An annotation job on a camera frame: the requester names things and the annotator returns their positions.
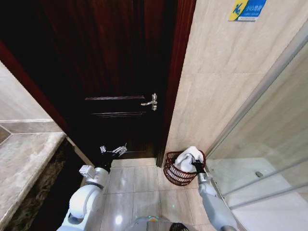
glass shower door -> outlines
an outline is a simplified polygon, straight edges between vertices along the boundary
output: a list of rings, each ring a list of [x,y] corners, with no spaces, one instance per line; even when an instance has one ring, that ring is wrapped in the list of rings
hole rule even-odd
[[[308,230],[307,44],[209,155],[207,166],[248,230]]]

door lock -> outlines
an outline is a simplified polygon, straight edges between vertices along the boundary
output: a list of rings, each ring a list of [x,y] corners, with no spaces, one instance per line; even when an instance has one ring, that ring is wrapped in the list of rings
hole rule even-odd
[[[147,103],[141,103],[141,106],[147,106],[147,105],[152,105],[152,110],[156,111],[157,109],[157,95],[156,93],[152,94],[152,101],[149,101]]]

sign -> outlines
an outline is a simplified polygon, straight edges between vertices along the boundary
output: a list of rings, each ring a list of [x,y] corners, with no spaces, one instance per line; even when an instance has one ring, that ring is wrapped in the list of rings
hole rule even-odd
[[[265,2],[266,0],[235,0],[229,21],[257,20]]]

wicker basket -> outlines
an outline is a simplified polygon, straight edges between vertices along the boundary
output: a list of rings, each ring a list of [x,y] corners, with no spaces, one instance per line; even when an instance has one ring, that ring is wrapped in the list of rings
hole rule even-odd
[[[205,167],[205,155],[202,151],[200,151],[203,155],[204,164],[203,167]],[[185,186],[188,185],[194,177],[197,175],[196,172],[183,172],[177,167],[174,166],[174,162],[176,158],[181,154],[182,152],[169,152],[167,153],[167,159],[164,167],[164,175],[167,177],[167,179],[178,186]]]

metal frame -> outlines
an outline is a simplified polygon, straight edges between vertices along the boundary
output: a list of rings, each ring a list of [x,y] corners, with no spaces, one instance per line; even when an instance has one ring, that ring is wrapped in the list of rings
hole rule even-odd
[[[266,194],[266,195],[258,197],[256,199],[252,199],[252,200],[249,200],[249,201],[245,201],[245,202],[239,203],[237,205],[230,206],[230,210],[233,210],[233,209],[236,209],[236,208],[240,208],[240,207],[243,207],[243,206],[246,206],[246,205],[254,204],[256,202],[267,200],[267,199],[270,199],[270,198],[273,198],[273,197],[276,197],[276,196],[281,196],[283,194],[287,194],[287,193],[290,193],[290,192],[294,192],[294,191],[296,191],[298,189],[302,189],[302,188],[305,188],[307,186],[308,186],[308,182],[305,182],[303,184],[299,184],[299,185],[296,185],[294,187],[289,187],[287,189],[283,189],[283,190],[280,190],[278,192]]]
[[[226,193],[223,194],[222,196],[227,196],[227,195],[229,195],[229,194],[231,194],[231,193],[233,193],[233,192],[236,192],[236,191],[238,191],[238,190],[240,190],[240,189],[246,188],[246,187],[249,186],[249,185],[252,185],[252,184],[257,183],[257,182],[259,182],[259,181],[261,181],[261,180],[264,180],[264,179],[266,179],[266,178],[268,178],[268,177],[272,177],[272,176],[274,176],[274,175],[276,175],[276,174],[278,174],[278,173],[281,173],[281,172],[286,171],[286,170],[288,170],[288,169],[290,169],[290,168],[292,168],[292,167],[295,167],[295,166],[297,166],[297,165],[300,165],[300,164],[302,164],[302,163],[304,163],[304,162],[306,162],[306,161],[308,161],[308,156],[307,156],[307,157],[304,157],[304,158],[301,158],[300,160],[295,161],[294,163],[292,163],[292,164],[290,164],[290,165],[288,165],[288,166],[286,166],[286,167],[284,167],[284,168],[282,168],[282,169],[280,169],[280,170],[278,170],[278,171],[271,172],[271,173],[269,173],[269,174],[267,174],[267,175],[265,175],[265,176],[263,176],[263,177],[261,177],[261,178],[255,179],[255,180],[253,180],[253,181],[251,181],[251,182],[249,182],[249,183],[247,183],[247,184],[244,184],[244,185],[242,185],[242,186],[240,186],[240,187],[238,187],[238,188],[232,189],[231,191],[226,192]]]

